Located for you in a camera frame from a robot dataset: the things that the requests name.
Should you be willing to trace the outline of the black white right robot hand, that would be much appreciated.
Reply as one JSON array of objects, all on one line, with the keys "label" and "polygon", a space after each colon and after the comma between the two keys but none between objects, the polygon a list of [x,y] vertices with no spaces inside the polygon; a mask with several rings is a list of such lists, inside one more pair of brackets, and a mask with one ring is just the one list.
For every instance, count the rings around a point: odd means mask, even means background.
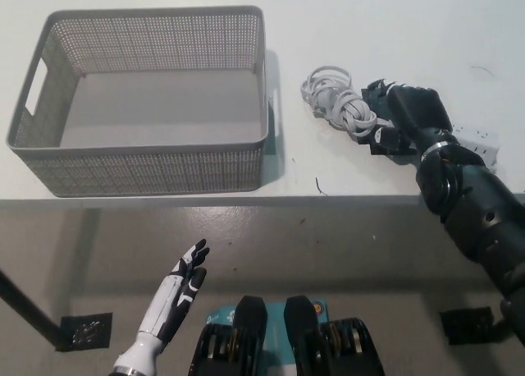
[{"label": "black white right robot hand", "polygon": [[448,136],[452,133],[450,118],[433,89],[402,85],[401,93],[389,96],[395,82],[375,80],[362,89],[364,102],[377,115],[371,133],[360,140],[372,155],[413,156],[417,146],[413,139],[421,134]]}]

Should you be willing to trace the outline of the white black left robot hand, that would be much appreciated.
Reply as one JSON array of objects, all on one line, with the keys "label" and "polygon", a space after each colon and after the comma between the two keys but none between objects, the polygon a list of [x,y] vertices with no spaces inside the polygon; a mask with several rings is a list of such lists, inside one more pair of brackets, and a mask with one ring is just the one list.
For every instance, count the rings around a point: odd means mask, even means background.
[{"label": "white black left robot hand", "polygon": [[139,332],[156,337],[164,345],[171,342],[203,285],[207,270],[202,263],[209,251],[202,239],[180,257],[157,289]]}]

